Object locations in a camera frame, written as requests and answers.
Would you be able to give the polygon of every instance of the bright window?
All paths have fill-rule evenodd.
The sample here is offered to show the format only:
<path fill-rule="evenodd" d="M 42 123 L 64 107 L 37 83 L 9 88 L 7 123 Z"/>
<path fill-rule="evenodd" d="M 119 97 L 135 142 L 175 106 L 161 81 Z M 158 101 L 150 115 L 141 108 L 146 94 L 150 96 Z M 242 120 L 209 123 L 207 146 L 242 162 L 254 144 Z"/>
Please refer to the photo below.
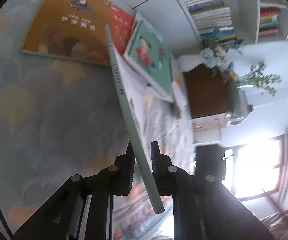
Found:
<path fill-rule="evenodd" d="M 240 200 L 278 191 L 282 149 L 283 136 L 227 149 L 223 185 Z"/>

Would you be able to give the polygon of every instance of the red book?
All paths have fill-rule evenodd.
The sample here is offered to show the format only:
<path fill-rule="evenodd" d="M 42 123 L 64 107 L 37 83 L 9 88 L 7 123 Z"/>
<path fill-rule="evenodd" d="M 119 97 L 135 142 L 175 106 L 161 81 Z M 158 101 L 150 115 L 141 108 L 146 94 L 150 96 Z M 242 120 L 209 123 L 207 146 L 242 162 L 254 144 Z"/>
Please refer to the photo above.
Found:
<path fill-rule="evenodd" d="M 112 38 L 120 55 L 123 55 L 131 36 L 134 17 L 112 4 Z"/>
<path fill-rule="evenodd" d="M 268 35 L 268 34 L 276 34 L 279 32 L 279 29 L 267 30 L 263 32 L 259 32 L 259 36 Z"/>
<path fill-rule="evenodd" d="M 261 8 L 260 17 L 276 15 L 276 14 L 280 15 L 281 13 L 282 13 L 281 9 L 277 7 Z"/>

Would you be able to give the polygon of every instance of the green leaves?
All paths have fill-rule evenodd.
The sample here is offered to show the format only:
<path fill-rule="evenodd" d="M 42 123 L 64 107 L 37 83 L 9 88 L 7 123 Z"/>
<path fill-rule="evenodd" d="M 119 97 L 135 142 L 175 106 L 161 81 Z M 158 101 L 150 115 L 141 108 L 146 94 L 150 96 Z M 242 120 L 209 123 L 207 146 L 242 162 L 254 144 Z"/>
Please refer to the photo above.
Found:
<path fill-rule="evenodd" d="M 254 85 L 256 88 L 266 90 L 270 95 L 274 96 L 277 90 L 272 86 L 273 84 L 280 84 L 282 79 L 277 74 L 264 74 L 266 64 L 264 61 L 258 63 L 258 65 L 252 65 L 250 67 L 251 73 L 248 78 L 244 80 L 245 84 Z"/>

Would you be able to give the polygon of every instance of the boy illustration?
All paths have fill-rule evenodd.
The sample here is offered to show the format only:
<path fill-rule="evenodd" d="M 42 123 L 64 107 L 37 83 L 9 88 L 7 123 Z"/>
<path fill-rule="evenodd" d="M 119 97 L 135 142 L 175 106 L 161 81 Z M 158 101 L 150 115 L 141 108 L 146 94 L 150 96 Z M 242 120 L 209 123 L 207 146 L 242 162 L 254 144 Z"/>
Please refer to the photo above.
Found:
<path fill-rule="evenodd" d="M 88 0 L 71 0 L 71 3 L 70 5 L 72 7 L 75 7 L 77 8 L 77 11 L 83 11 L 83 10 L 86 10 L 89 12 L 89 14 L 93 14 L 93 11 L 92 11 L 92 8 L 87 6 L 87 1 Z"/>
<path fill-rule="evenodd" d="M 137 58 L 138 60 L 148 69 L 155 67 L 153 61 L 151 60 L 148 51 L 151 49 L 151 45 L 142 37 L 140 36 L 141 47 L 136 48 Z"/>

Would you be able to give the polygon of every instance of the metal screw head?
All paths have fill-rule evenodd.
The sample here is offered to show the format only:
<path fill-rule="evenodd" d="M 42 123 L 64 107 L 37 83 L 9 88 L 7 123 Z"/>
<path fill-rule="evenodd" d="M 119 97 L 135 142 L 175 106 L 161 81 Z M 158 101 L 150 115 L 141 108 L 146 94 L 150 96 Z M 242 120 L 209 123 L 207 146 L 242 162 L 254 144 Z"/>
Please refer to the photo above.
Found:
<path fill-rule="evenodd" d="M 169 172 L 177 172 L 177 168 L 175 166 L 169 166 L 167 169 Z"/>
<path fill-rule="evenodd" d="M 80 179 L 81 179 L 81 176 L 78 175 L 78 174 L 75 174 L 75 175 L 73 175 L 73 176 L 71 177 L 71 181 L 73 181 L 73 182 L 77 182 L 77 181 L 79 181 Z"/>
<path fill-rule="evenodd" d="M 215 181 L 215 177 L 212 176 L 212 175 L 207 175 L 207 176 L 205 177 L 205 179 L 206 179 L 206 181 L 208 181 L 208 182 L 214 182 L 214 181 Z"/>
<path fill-rule="evenodd" d="M 118 166 L 116 165 L 111 165 L 110 167 L 108 167 L 109 171 L 117 171 L 118 170 Z"/>

